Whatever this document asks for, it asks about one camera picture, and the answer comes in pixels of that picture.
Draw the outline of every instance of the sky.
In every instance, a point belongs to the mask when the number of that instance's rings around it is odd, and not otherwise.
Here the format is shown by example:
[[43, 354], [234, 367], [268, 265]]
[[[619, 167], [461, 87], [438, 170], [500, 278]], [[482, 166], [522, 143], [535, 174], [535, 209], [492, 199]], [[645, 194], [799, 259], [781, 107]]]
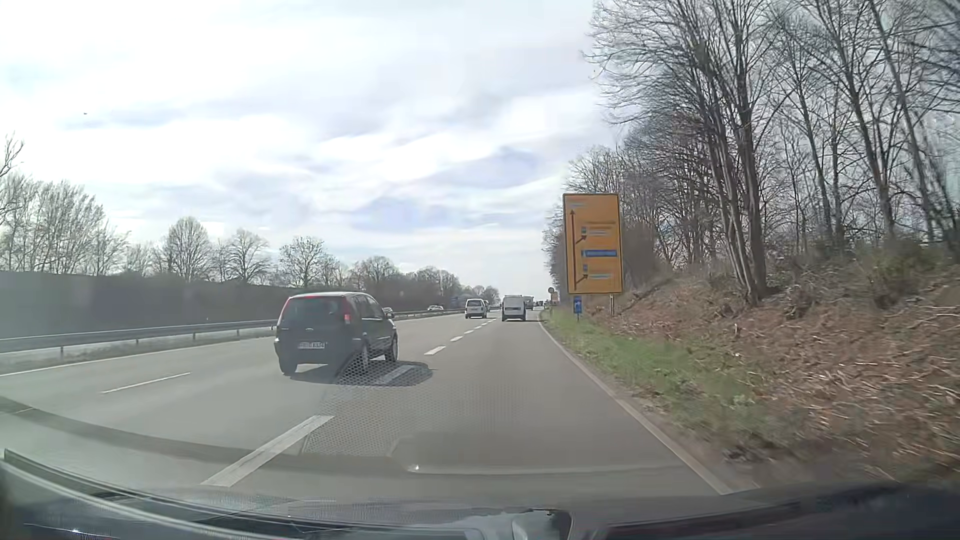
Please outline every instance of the sky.
[[132, 241], [278, 248], [545, 296], [567, 164], [609, 144], [590, 0], [2, 2], [0, 132]]

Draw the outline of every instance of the solid white edge line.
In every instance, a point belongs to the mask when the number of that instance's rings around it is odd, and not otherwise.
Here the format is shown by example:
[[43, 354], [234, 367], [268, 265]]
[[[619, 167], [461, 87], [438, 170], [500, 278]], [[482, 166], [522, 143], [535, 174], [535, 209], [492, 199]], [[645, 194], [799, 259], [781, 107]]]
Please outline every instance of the solid white edge line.
[[109, 394], [110, 392], [118, 392], [120, 390], [126, 390], [127, 388], [136, 388], [137, 386], [143, 386], [144, 384], [150, 384], [151, 382], [160, 382], [161, 380], [170, 380], [176, 379], [177, 377], [183, 377], [184, 375], [190, 375], [190, 372], [180, 373], [178, 375], [171, 375], [170, 377], [161, 377], [154, 380], [144, 380], [143, 382], [138, 382], [137, 384], [128, 384], [126, 386], [121, 386], [119, 388], [113, 388], [111, 390], [102, 390], [101, 394]]
[[611, 399], [613, 399], [617, 405], [620, 405], [620, 407], [627, 412], [627, 414], [633, 416], [634, 420], [639, 422], [641, 426], [644, 426], [648, 431], [650, 431], [650, 433], [653, 434], [653, 436], [657, 437], [657, 439], [663, 444], [663, 446], [667, 447], [670, 450], [670, 452], [674, 453], [683, 463], [686, 463], [686, 466], [689, 467], [694, 473], [696, 473], [697, 476], [703, 479], [703, 481], [706, 482], [707, 485], [712, 487], [713, 490], [717, 492], [717, 494], [727, 495], [728, 493], [733, 493], [734, 490], [731, 489], [726, 482], [724, 482], [723, 480], [718, 478], [716, 475], [714, 475], [710, 471], [710, 469], [708, 469], [696, 457], [690, 455], [689, 452], [684, 450], [684, 447], [680, 446], [673, 439], [668, 437], [667, 434], [661, 431], [660, 428], [654, 425], [654, 423], [647, 420], [647, 418], [643, 416], [643, 413], [636, 410], [636, 407], [634, 407], [632, 404], [630, 404], [626, 400], [618, 398], [616, 396], [616, 392], [614, 392], [612, 388], [610, 388], [605, 382], [603, 382], [602, 380], [600, 380], [600, 378], [594, 375], [593, 372], [591, 372], [589, 368], [587, 368], [587, 366], [584, 365], [584, 363], [580, 360], [580, 358], [577, 358], [576, 356], [574, 356], [573, 353], [571, 353], [563, 345], [561, 345], [561, 343], [557, 341], [557, 339], [553, 335], [550, 334], [550, 332], [543, 326], [543, 324], [540, 324], [540, 329], [543, 331], [543, 333], [546, 334], [547, 337], [550, 338], [550, 341], [553, 341], [553, 344], [556, 345], [557, 348], [560, 349], [562, 353], [564, 353], [564, 356], [566, 356], [568, 360], [573, 362], [573, 365], [580, 368], [580, 371], [584, 372], [584, 375], [586, 375], [590, 380], [596, 383], [596, 385], [599, 386], [600, 389], [606, 392], [607, 395], [610, 396]]
[[274, 440], [241, 457], [237, 462], [231, 463], [224, 470], [204, 480], [201, 482], [201, 485], [231, 487], [274, 457], [282, 454], [283, 451], [293, 446], [294, 443], [301, 440], [307, 433], [326, 424], [332, 418], [332, 416], [321, 415], [314, 415], [307, 418]]

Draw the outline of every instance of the sign post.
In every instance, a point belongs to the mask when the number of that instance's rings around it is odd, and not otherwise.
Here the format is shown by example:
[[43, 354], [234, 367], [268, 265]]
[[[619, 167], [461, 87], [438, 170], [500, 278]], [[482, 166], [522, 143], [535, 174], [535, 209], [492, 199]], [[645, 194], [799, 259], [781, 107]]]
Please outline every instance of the sign post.
[[623, 292], [619, 195], [565, 193], [564, 239], [567, 293]]

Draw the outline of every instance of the highway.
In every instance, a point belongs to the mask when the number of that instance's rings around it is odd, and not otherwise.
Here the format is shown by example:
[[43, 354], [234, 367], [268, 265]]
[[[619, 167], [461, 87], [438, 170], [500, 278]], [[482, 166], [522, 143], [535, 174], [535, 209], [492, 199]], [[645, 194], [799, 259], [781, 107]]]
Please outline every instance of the highway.
[[272, 338], [0, 375], [0, 446], [146, 490], [499, 504], [716, 493], [538, 320], [396, 326], [399, 363], [366, 376], [284, 377]]

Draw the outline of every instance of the grass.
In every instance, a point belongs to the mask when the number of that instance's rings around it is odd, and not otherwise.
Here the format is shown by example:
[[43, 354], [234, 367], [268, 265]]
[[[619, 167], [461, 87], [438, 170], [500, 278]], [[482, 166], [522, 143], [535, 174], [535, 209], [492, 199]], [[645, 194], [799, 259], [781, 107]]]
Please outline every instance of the grass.
[[707, 344], [678, 345], [617, 335], [561, 308], [544, 324], [571, 352], [664, 409], [678, 424], [708, 439], [738, 444], [757, 438], [784, 444], [789, 418], [771, 415], [746, 382], [755, 375], [735, 356]]

